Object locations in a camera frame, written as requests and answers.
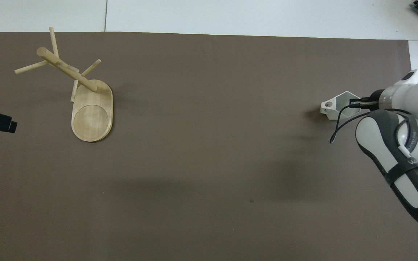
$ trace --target wooden mug tree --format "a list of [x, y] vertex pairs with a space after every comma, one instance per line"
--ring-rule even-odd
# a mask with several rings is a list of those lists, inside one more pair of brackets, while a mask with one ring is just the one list
[[54, 29], [49, 28], [53, 52], [44, 47], [38, 48], [36, 53], [44, 61], [15, 70], [16, 74], [29, 71], [47, 64], [58, 68], [74, 79], [71, 102], [73, 102], [71, 126], [74, 134], [81, 140], [96, 142], [109, 134], [112, 128], [112, 91], [111, 88], [99, 80], [88, 80], [85, 76], [93, 70], [101, 60], [97, 60], [83, 73], [73, 66], [66, 64], [59, 58], [58, 46]]

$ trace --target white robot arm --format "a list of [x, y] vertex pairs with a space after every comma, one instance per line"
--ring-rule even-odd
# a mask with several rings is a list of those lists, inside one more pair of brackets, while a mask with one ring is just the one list
[[355, 99], [370, 109], [356, 127], [356, 140], [409, 214], [418, 222], [418, 70], [394, 86]]

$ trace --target wooden dowel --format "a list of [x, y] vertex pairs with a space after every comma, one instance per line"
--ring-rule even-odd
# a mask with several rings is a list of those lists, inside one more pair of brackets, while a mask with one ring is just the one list
[[98, 87], [93, 84], [92, 82], [88, 81], [88, 79], [86, 79], [85, 77], [81, 76], [80, 73], [72, 71], [70, 69], [67, 69], [63, 66], [60, 66], [57, 64], [58, 61], [62, 62], [63, 61], [61, 59], [59, 59], [59, 57], [55, 56], [53, 53], [51, 53], [50, 51], [48, 51], [48, 49], [44, 48], [44, 47], [40, 47], [38, 48], [38, 50], [36, 51], [36, 53], [38, 54], [38, 56], [40, 56], [41, 58], [45, 59], [46, 61], [48, 61], [48, 63], [54, 65], [56, 68], [58, 68], [59, 70], [61, 70], [63, 73], [67, 74], [68, 76], [70, 76], [72, 79], [74, 80], [78, 80], [78, 82], [80, 84], [82, 84], [83, 86], [85, 86], [86, 88], [88, 88], [90, 91], [96, 92]]
[[59, 66], [65, 67], [65, 68], [67, 68], [69, 70], [72, 70], [72, 71], [74, 71], [76, 73], [80, 72], [79, 69], [77, 69], [77, 68], [75, 68], [73, 66], [70, 66], [70, 65], [66, 64], [65, 62], [63, 62], [63, 61], [58, 61], [56, 64], [59, 65]]
[[100, 59], [96, 60], [96, 62], [90, 65], [84, 72], [82, 72], [82, 76], [86, 76], [88, 73], [90, 73], [90, 71], [93, 70], [100, 62]]
[[77, 93], [77, 87], [78, 87], [78, 80], [75, 80], [73, 81], [72, 95], [70, 96], [71, 102], [73, 102], [75, 99], [75, 94]]
[[36, 64], [32, 64], [32, 65], [25, 66], [25, 67], [22, 67], [20, 69], [14, 70], [14, 72], [15, 72], [15, 74], [19, 74], [19, 73], [23, 73], [23, 72], [25, 73], [26, 71], [30, 71], [31, 69], [35, 69], [35, 68], [44, 66], [46, 64], [49, 64], [49, 63], [47, 61], [42, 61], [42, 62], [39, 62], [39, 63], [36, 63]]
[[56, 43], [56, 36], [54, 35], [54, 28], [49, 28], [49, 34], [51, 35], [51, 43], [53, 44], [54, 55], [59, 57], [58, 44]]

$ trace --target wooden base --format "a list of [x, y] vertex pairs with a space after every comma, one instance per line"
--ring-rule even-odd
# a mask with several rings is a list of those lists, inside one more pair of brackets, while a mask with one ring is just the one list
[[96, 142], [109, 134], [112, 128], [112, 91], [99, 80], [90, 80], [98, 86], [92, 92], [85, 86], [78, 87], [73, 100], [72, 130], [79, 139]]

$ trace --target white hexagonal holder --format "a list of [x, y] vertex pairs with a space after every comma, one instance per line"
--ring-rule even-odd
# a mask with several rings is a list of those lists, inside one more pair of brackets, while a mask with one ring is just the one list
[[[320, 113], [326, 114], [329, 120], [337, 120], [338, 113], [345, 106], [349, 105], [349, 99], [360, 99], [360, 97], [345, 91], [344, 93], [335, 96], [320, 105]], [[342, 118], [349, 118], [358, 114], [360, 108], [347, 108], [341, 113]]]

